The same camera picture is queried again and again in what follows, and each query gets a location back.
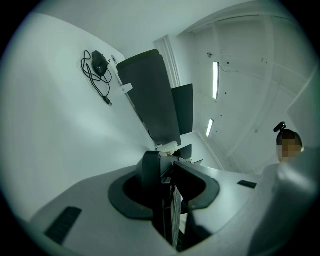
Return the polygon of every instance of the mouse cable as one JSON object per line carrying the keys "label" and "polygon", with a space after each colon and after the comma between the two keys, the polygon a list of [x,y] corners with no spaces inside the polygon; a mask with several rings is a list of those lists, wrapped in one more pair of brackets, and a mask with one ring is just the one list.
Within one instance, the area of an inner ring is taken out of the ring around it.
{"label": "mouse cable", "polygon": [[[86,63],[86,61],[87,61],[87,60],[90,60],[90,59],[91,59],[90,53],[89,53],[87,50],[85,50],[85,51],[84,51],[84,58],[81,60],[81,69],[82,69],[82,72],[85,74],[85,76],[86,76],[87,78],[90,79],[91,85],[92,85],[92,86],[94,87],[94,89],[98,92],[98,94],[103,98],[103,100],[104,100],[109,106],[112,106],[111,101],[108,99],[108,95],[109,95],[109,93],[110,93],[110,84],[109,84],[109,83],[110,83],[111,80],[112,80],[112,74],[111,74],[111,72],[110,72],[110,70],[109,70],[109,68],[108,68],[111,59],[109,59],[109,60],[107,61],[107,67],[106,67],[106,70],[109,72],[110,77],[111,77],[109,81],[107,80],[107,78],[106,78],[105,76],[101,77],[101,76],[98,76],[98,75],[92,73],[91,68],[89,67],[88,63]],[[102,94],[102,92],[98,89],[98,87],[97,87],[96,84],[95,84],[95,81],[98,81],[98,82],[99,82],[99,81],[102,81],[102,82],[104,82],[104,83],[106,83],[106,84],[108,85],[108,89],[109,89],[109,90],[108,90],[108,93],[107,93],[106,96],[104,96],[104,95]]]}

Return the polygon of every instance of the person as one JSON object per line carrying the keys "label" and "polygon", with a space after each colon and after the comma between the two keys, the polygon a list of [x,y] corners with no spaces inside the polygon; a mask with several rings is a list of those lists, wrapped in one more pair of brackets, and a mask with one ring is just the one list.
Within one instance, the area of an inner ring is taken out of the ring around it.
{"label": "person", "polygon": [[281,129],[276,137],[276,151],[280,163],[288,163],[298,157],[303,150],[302,140],[298,133]]}

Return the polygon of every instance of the white wall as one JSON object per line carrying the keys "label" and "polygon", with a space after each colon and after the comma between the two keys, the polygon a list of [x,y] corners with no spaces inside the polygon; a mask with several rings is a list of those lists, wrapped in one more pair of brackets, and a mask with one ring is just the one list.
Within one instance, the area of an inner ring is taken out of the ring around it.
{"label": "white wall", "polygon": [[[1,188],[29,220],[75,183],[136,165],[155,145],[113,79],[108,106],[80,68],[84,50],[124,56],[60,19],[31,14],[1,62]],[[107,85],[97,82],[107,93]]]}
{"label": "white wall", "polygon": [[183,134],[181,136],[181,145],[179,149],[184,148],[192,144],[192,162],[203,160],[201,165],[214,169],[221,170],[219,164],[210,153],[209,149],[205,145],[204,141],[199,137],[196,131]]}
{"label": "white wall", "polygon": [[[317,55],[295,21],[269,15],[221,18],[183,34],[195,38],[195,50],[189,50],[194,77],[187,76],[198,92],[193,127],[226,170],[261,174],[278,162],[274,127],[285,121],[303,136],[287,109],[307,83]],[[215,61],[226,71],[220,69],[217,100],[212,98]],[[213,131],[207,138],[210,118]]]}
{"label": "white wall", "polygon": [[126,58],[154,49],[194,23],[246,0],[47,0],[34,11],[56,17],[100,38]]}

